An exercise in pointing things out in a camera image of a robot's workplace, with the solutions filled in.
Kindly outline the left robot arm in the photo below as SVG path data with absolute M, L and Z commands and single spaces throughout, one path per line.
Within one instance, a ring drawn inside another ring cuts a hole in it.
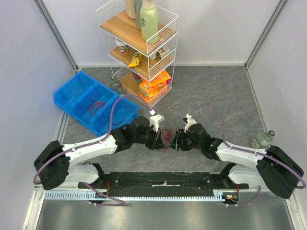
M 50 142 L 34 161 L 34 184 L 52 190 L 63 183 L 88 183 L 94 188 L 105 184 L 105 176 L 98 167 L 81 163 L 89 159 L 130 149 L 133 144 L 143 144 L 150 150 L 165 148 L 159 131 L 162 115 L 150 118 L 139 116 L 130 124 L 121 126 L 101 137 L 75 144 L 61 145 Z

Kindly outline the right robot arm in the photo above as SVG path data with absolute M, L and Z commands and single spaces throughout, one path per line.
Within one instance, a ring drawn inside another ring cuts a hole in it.
M 235 166 L 220 176 L 224 188 L 235 184 L 265 186 L 275 195 L 288 199 L 298 188 L 303 170 L 281 148 L 251 149 L 212 138 L 200 123 L 186 125 L 176 131 L 170 143 L 174 150 L 198 149 L 210 160 L 228 161 Z

